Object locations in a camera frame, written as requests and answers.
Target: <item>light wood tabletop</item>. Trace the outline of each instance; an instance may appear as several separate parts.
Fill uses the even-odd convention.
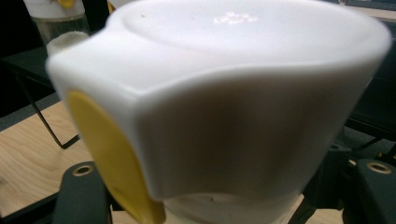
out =
[[[65,142],[77,134],[62,102],[42,111],[51,128]],[[64,172],[92,157],[82,140],[68,149],[56,145],[38,115],[0,132],[0,214],[8,216],[57,192]],[[303,196],[290,209],[288,223]],[[114,223],[136,224],[125,212],[113,214]],[[318,210],[308,224],[340,224],[341,212]]]

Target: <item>bottle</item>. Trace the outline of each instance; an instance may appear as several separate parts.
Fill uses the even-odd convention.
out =
[[[82,0],[24,0],[48,55],[90,36]]]

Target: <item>dark background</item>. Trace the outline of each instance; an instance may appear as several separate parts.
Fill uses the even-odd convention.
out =
[[[106,0],[83,0],[91,31],[105,26],[108,17]],[[0,58],[43,46],[22,0],[1,0],[0,8]],[[26,81],[35,100],[54,93],[53,89]],[[29,105],[15,77],[0,65],[0,118]]]

